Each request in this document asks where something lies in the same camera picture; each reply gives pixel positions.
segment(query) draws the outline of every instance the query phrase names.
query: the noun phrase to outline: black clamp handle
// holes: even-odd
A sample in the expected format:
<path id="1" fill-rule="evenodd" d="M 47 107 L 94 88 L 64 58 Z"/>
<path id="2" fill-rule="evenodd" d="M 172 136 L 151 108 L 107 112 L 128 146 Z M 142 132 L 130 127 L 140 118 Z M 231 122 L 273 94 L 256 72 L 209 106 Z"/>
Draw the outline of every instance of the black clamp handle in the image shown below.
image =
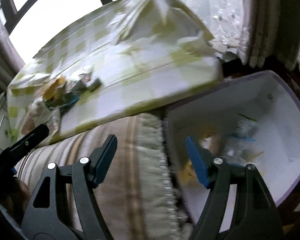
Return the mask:
<path id="1" fill-rule="evenodd" d="M 90 157 L 83 157 L 74 164 L 63 167 L 58 167 L 55 163 L 47 166 L 32 193 L 21 223 L 21 229 L 29 240 L 113 239 L 92 189 L 103 182 L 117 145 L 116 136 L 109 135 Z M 66 183 L 73 184 L 83 232 L 72 228 Z"/>
<path id="2" fill-rule="evenodd" d="M 13 146 L 0 153 L 0 193 L 10 190 L 12 177 L 16 174 L 14 166 L 48 134 L 48 127 L 45 124 L 40 124 Z"/>
<path id="3" fill-rule="evenodd" d="M 275 203 L 254 165 L 229 165 L 202 148 L 190 136 L 186 139 L 186 150 L 199 182 L 210 188 L 207 202 L 189 240 L 275 240 L 283 237 Z M 230 184 L 237 184 L 234 214 L 230 229 L 219 233 Z"/>

